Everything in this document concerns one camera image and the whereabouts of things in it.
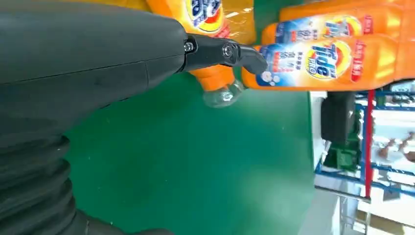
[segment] black device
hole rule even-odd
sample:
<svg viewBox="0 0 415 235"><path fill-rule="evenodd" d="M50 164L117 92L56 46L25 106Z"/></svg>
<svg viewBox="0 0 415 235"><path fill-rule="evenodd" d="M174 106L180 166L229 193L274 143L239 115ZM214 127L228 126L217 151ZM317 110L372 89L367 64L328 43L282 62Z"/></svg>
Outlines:
<svg viewBox="0 0 415 235"><path fill-rule="evenodd" d="M1 1L0 234L123 235L75 208L63 133L174 73L217 64L252 73L267 66L251 47L187 34L176 20L151 13Z"/></svg>

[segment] green floor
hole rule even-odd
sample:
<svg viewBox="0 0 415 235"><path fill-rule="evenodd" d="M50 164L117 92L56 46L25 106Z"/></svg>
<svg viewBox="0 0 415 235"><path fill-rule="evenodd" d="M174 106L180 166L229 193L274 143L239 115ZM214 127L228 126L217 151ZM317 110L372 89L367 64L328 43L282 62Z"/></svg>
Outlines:
<svg viewBox="0 0 415 235"><path fill-rule="evenodd" d="M259 30L280 7L255 2ZM176 75L70 131L78 207L129 232L296 234L314 192L307 93L246 91L217 110L201 95Z"/></svg>

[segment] detergent bottle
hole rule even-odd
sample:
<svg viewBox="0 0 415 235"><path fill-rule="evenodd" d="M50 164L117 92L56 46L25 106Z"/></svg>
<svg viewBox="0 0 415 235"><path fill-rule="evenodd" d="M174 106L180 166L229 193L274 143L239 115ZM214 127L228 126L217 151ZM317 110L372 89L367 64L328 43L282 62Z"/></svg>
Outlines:
<svg viewBox="0 0 415 235"><path fill-rule="evenodd" d="M279 21L304 18L308 16L337 12L344 9L361 8L377 4L396 4L405 6L411 0L327 0L312 2L296 6L288 6L281 9Z"/></svg>
<svg viewBox="0 0 415 235"><path fill-rule="evenodd" d="M268 68L261 75L242 70L242 80L249 88L263 90L376 89L414 77L410 57L415 52L415 34L405 33L399 42L374 34L257 47Z"/></svg>
<svg viewBox="0 0 415 235"><path fill-rule="evenodd" d="M230 27L221 0L147 0L147 3L152 12L175 18L187 33L229 38ZM243 91L243 85L235 79L232 68L217 65L190 73L202 85L208 106L228 106Z"/></svg>
<svg viewBox="0 0 415 235"><path fill-rule="evenodd" d="M401 29L402 14L402 7L384 4L273 23L263 30L262 44L293 43L378 33L397 39Z"/></svg>

